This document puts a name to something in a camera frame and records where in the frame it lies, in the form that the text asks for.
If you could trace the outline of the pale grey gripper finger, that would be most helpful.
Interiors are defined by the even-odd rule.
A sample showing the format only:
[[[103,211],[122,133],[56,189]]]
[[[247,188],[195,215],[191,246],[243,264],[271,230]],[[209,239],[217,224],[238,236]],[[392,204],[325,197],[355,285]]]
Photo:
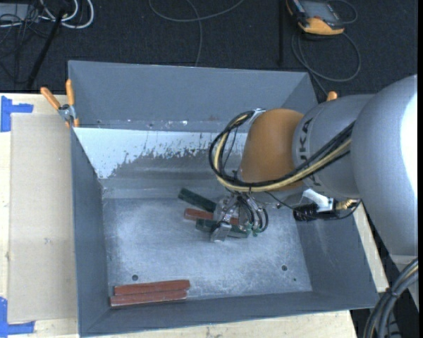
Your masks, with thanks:
[[[210,241],[211,242],[223,242],[229,232],[232,229],[232,225],[227,222],[219,222],[211,230]]]

